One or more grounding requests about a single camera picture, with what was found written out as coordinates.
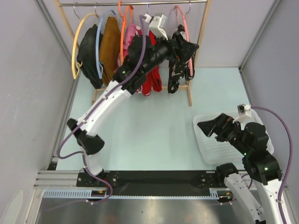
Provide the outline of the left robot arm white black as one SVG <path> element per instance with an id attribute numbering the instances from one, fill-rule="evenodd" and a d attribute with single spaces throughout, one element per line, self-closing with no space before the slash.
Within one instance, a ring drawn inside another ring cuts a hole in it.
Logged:
<path id="1" fill-rule="evenodd" d="M 131 97 L 146 81 L 146 76 L 165 60 L 186 63 L 199 48 L 181 34 L 168 40 L 159 38 L 152 44 L 146 35 L 136 35 L 128 47 L 128 55 L 118 68 L 106 90 L 92 107 L 79 119 L 69 119 L 67 126 L 77 140 L 83 154 L 83 163 L 88 172 L 87 181 L 92 186 L 103 182 L 103 167 L 99 162 L 104 140 L 98 135 L 106 118 Z"/>

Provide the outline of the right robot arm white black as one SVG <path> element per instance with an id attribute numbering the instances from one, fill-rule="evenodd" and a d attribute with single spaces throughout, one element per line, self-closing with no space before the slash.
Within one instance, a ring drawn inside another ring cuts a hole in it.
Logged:
<path id="1" fill-rule="evenodd" d="M 259 193 L 260 203 L 232 163 L 216 168 L 215 181 L 220 187 L 231 190 L 252 223 L 287 223 L 281 202 L 282 173 L 277 159 L 267 150 L 269 136 L 265 126 L 249 122 L 241 128 L 240 122 L 224 113 L 213 120 L 199 122 L 197 126 L 205 136 L 215 134 L 218 142 L 228 142 L 243 155 L 243 166 Z"/>

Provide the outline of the pink hanger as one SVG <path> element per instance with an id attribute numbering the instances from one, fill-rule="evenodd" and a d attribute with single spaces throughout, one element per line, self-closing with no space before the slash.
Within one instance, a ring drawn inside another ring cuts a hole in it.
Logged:
<path id="1" fill-rule="evenodd" d="M 186 23 L 186 15 L 184 14 L 183 9 L 179 5 L 175 5 L 174 10 L 175 10 L 176 18 L 178 21 L 179 21 L 178 12 L 180 12 L 180 14 L 181 14 L 183 26 L 185 28 L 185 37 L 186 37 L 186 40 L 189 41 L 190 37 L 189 37 L 188 26 Z M 193 56 L 191 56 L 191 58 L 189 59 L 187 68 L 189 69 L 189 73 L 187 74 L 185 79 L 186 79 L 186 81 L 191 81 L 194 78 Z"/>

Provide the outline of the black white patterned trousers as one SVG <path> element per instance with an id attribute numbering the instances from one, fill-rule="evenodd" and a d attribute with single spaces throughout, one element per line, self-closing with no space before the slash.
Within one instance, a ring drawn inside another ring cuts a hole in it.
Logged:
<path id="1" fill-rule="evenodd" d="M 178 25 L 171 38 L 175 39 L 176 34 L 180 34 L 186 40 L 185 27 L 182 24 Z M 189 62 L 169 61 L 168 93 L 173 94 L 178 90 L 180 80 L 187 77 L 188 67 Z"/>

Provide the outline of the red trousers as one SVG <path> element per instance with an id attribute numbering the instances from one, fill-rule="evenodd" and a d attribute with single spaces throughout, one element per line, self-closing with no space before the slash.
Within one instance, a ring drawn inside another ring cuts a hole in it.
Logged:
<path id="1" fill-rule="evenodd" d="M 159 66 L 156 66 L 146 76 L 146 81 L 142 85 L 142 94 L 149 96 L 151 91 L 160 92 L 162 90 L 162 80 L 159 73 Z"/>

